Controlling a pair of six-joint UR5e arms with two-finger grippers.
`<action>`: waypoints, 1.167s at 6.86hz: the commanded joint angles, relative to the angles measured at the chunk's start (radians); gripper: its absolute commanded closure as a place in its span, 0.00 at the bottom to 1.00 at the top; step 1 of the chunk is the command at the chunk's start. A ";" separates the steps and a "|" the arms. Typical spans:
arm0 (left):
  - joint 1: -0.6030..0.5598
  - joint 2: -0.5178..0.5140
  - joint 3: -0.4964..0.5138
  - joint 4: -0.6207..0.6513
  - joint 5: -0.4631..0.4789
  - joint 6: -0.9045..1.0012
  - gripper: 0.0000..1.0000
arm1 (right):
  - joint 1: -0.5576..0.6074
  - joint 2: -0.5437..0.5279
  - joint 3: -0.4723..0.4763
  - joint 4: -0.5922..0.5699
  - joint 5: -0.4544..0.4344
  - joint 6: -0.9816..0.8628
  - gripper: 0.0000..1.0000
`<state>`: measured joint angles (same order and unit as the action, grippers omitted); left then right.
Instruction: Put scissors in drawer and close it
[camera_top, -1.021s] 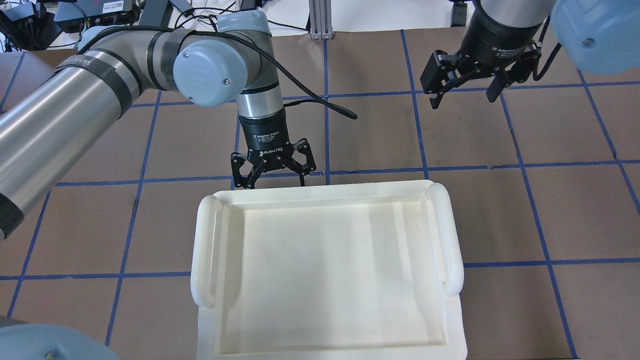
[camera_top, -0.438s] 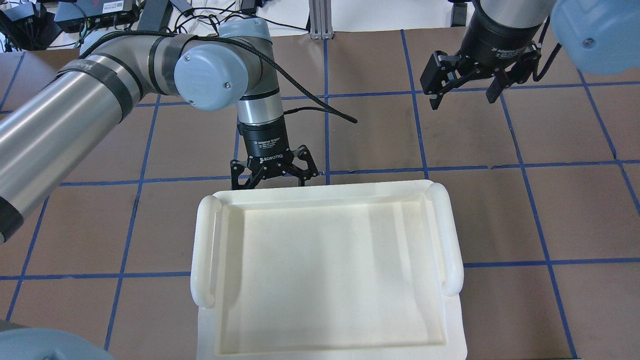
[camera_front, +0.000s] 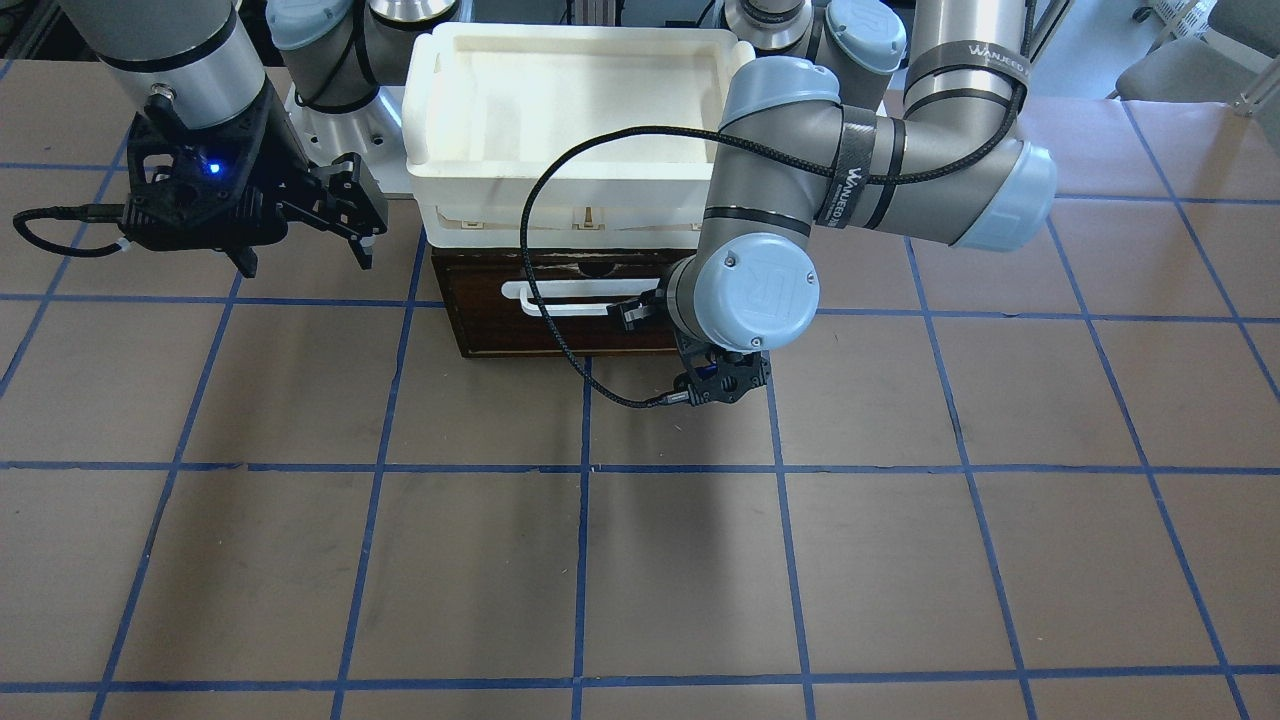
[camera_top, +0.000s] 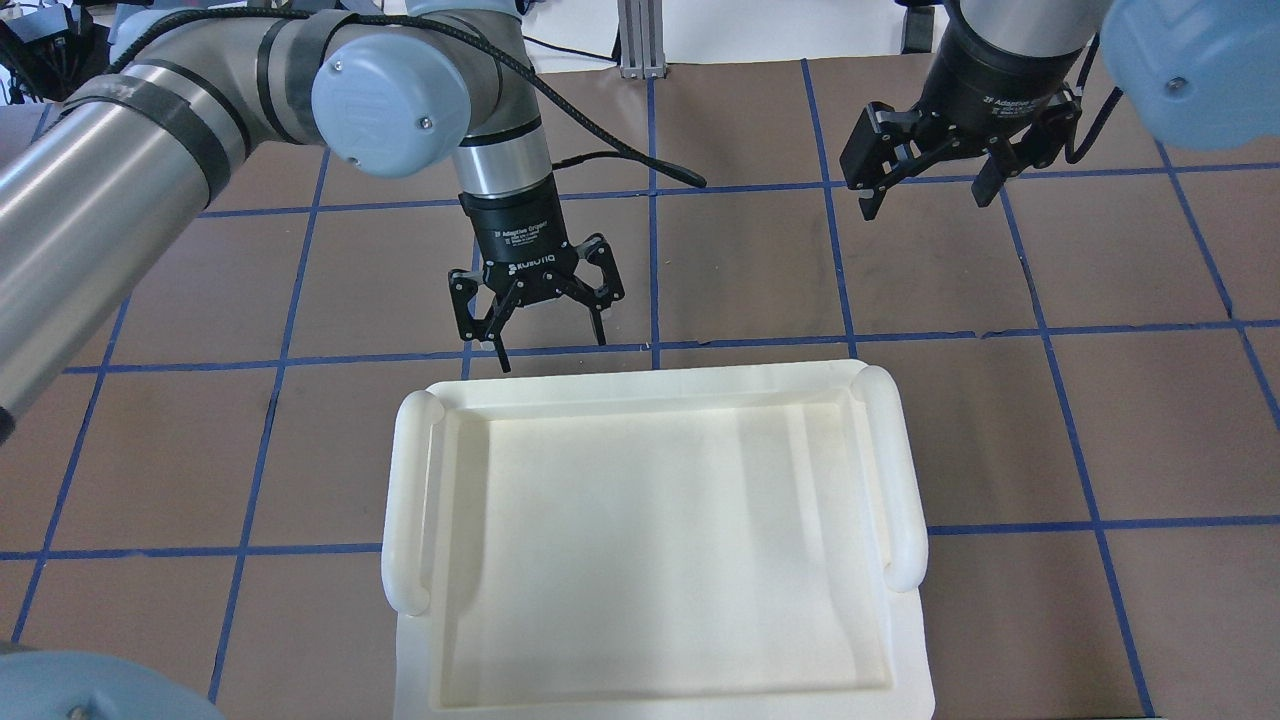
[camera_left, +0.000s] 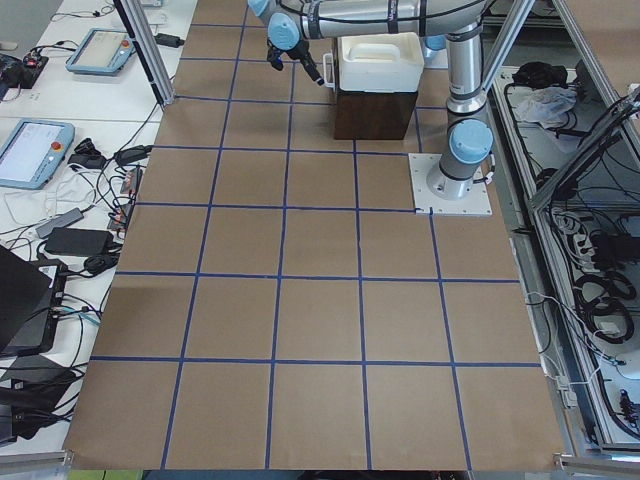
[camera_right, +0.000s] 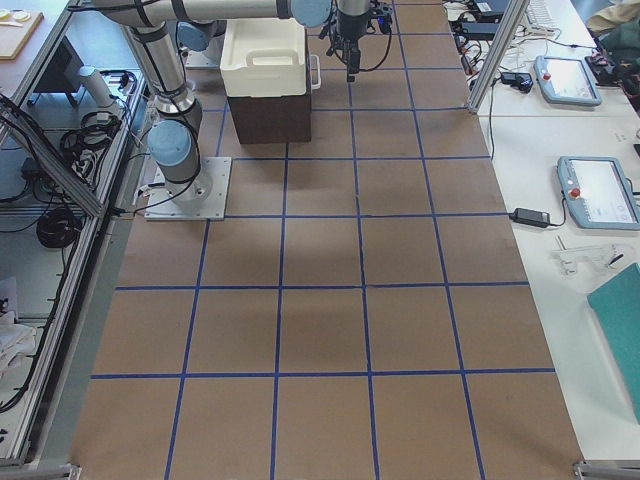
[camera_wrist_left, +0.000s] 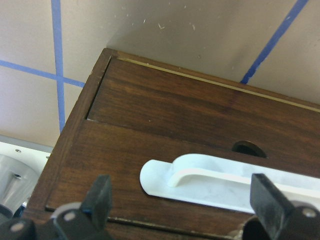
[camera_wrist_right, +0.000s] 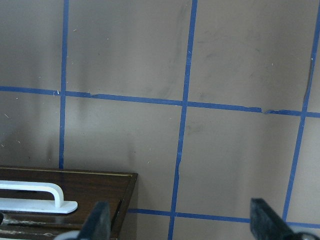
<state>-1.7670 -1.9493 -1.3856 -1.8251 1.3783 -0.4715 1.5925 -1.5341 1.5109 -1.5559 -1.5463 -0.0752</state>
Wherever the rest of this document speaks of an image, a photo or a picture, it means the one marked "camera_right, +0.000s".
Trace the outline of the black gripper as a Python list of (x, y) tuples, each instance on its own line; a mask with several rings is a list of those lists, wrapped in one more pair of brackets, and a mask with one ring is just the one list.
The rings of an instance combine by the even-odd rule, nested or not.
[(375, 32), (375, 26), (384, 35), (391, 33), (392, 7), (383, 1), (333, 1), (329, 16), (319, 34), (329, 39), (327, 55), (345, 55), (346, 79), (356, 80), (360, 72), (359, 41)]

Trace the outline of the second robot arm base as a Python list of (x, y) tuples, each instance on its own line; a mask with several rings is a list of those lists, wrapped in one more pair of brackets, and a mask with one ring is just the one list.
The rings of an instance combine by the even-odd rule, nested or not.
[(177, 24), (177, 42), (189, 69), (218, 69), (226, 33), (225, 20)]

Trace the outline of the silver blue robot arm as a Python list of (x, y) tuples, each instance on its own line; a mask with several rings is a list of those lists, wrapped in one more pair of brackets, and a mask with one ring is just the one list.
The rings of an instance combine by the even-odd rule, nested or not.
[(199, 126), (202, 108), (187, 87), (166, 29), (168, 21), (277, 18), (294, 19), (305, 27), (321, 26), (321, 35), (330, 38), (330, 50), (343, 54), (349, 82), (360, 71), (360, 38), (374, 23), (387, 35), (392, 25), (391, 6), (382, 1), (94, 1), (91, 7), (125, 29), (156, 94), (161, 117), (182, 117), (192, 128)]

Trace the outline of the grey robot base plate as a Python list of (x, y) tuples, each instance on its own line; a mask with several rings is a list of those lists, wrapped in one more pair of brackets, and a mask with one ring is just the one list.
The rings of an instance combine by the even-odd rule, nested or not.
[(151, 190), (144, 217), (149, 221), (223, 220), (232, 167), (231, 157), (202, 157), (201, 171), (189, 189), (173, 199), (171, 193), (181, 189), (169, 183), (156, 168), (154, 181), (161, 186)]

